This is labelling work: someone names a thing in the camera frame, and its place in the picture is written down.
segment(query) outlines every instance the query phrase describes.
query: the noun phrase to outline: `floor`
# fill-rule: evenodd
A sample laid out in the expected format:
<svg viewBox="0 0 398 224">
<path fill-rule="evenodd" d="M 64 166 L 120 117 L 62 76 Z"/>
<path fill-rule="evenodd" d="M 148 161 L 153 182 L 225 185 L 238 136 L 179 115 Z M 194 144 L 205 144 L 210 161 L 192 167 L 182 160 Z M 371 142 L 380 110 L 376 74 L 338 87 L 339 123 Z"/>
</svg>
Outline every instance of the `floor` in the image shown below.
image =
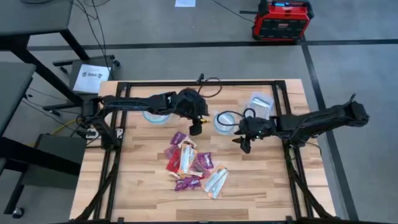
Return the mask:
<svg viewBox="0 0 398 224">
<path fill-rule="evenodd" d="M 219 0 L 239 13 L 255 11 L 259 0 Z M 312 0 L 315 17 L 305 33 L 304 46 L 270 47 L 164 47 L 156 43 L 247 42 L 252 41 L 249 21 L 223 9 L 212 0 L 197 1 L 193 8 L 176 8 L 175 0 L 111 0 L 100 6 L 107 53 L 115 54 L 122 67 L 115 74 L 119 80 L 196 79 L 199 74 L 219 78 L 301 78 L 311 110 L 345 103 L 356 93 L 371 119 L 363 128 L 340 128 L 333 132 L 335 147 L 329 147 L 324 135 L 319 137 L 326 175 L 337 214 L 345 212 L 344 183 L 337 177 L 338 152 L 348 187 L 360 220 L 398 222 L 398 145 L 395 127 L 398 99 L 398 0 Z M 253 15 L 241 14 L 248 19 Z M 96 22 L 93 27 L 100 37 Z M 85 15 L 73 8 L 69 28 L 87 49 L 98 49 Z M 149 44 L 142 48 L 136 44 Z M 58 34 L 31 38 L 31 52 L 62 80 L 68 77 L 52 66 L 52 61 L 75 58 Z M 101 55 L 100 50 L 88 50 Z M 9 52 L 0 52 L 0 60 L 18 62 Z M 37 74 L 30 100 L 49 105 L 63 97 Z M 63 113 L 63 122 L 74 119 Z M 59 124 L 42 113 L 21 104 L 5 136 L 22 143 L 32 143 L 40 133 L 52 132 Z M 17 181 L 17 174 L 4 172 L 0 178 L 0 210 Z M 26 187 L 19 202 L 26 208 L 20 220 L 0 215 L 1 223 L 55 223 L 68 219 L 73 190 Z"/>
</svg>

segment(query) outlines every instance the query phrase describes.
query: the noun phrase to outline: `paper sheet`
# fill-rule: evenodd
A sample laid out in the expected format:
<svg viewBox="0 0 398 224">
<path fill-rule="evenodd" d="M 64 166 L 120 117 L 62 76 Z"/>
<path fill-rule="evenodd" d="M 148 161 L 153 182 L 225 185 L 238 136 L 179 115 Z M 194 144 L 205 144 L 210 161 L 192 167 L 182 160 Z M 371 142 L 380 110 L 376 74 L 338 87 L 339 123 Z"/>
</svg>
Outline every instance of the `paper sheet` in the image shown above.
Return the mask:
<svg viewBox="0 0 398 224">
<path fill-rule="evenodd" d="M 175 7 L 195 7 L 196 0 L 175 0 Z"/>
<path fill-rule="evenodd" d="M 103 66 L 81 65 L 73 91 L 82 93 L 98 93 L 101 82 L 107 81 L 109 70 Z"/>
</svg>

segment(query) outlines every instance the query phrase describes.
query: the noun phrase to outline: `wooden tabletop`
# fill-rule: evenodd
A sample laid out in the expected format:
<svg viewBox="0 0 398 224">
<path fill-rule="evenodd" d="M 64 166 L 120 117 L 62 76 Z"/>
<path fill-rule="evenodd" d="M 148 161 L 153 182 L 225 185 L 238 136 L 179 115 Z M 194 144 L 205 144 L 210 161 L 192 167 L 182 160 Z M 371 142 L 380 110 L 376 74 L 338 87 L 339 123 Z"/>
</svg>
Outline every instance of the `wooden tabletop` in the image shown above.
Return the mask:
<svg viewBox="0 0 398 224">
<path fill-rule="evenodd" d="M 292 113 L 308 113 L 301 80 L 286 80 L 286 84 Z M 115 95 L 116 86 L 117 82 L 104 82 L 100 95 Z M 166 91 L 178 92 L 182 88 L 185 87 L 133 87 L 130 96 L 148 97 Z M 201 94 L 210 95 L 216 89 L 217 86 L 206 86 Z M 219 95 L 206 100 L 210 120 L 224 110 L 242 111 L 254 91 L 272 96 L 270 86 L 224 86 Z M 239 144 L 231 142 L 235 136 L 218 134 L 213 122 L 204 124 L 202 134 L 192 137 L 192 140 L 197 143 L 198 152 L 212 153 L 215 166 L 223 164 L 229 169 L 221 196 L 212 200 L 202 189 L 175 192 L 175 180 L 165 170 L 168 160 L 163 151 L 170 146 L 170 139 L 176 131 L 188 133 L 190 125 L 191 121 L 175 115 L 171 115 L 164 125 L 151 124 L 141 112 L 128 112 L 114 198 L 114 221 L 118 217 L 124 217 L 127 222 L 261 221 L 285 220 L 287 215 L 294 217 L 281 140 L 277 137 L 257 140 L 252 143 L 251 153 L 245 154 Z M 301 148 L 301 152 L 309 189 L 334 215 L 319 149 L 307 145 Z M 86 150 L 70 218 L 77 217 L 96 193 L 103 156 L 104 151 L 100 148 Z M 305 214 L 302 194 L 297 189 L 302 213 Z M 107 195 L 104 196 L 101 217 L 104 216 Z"/>
</svg>

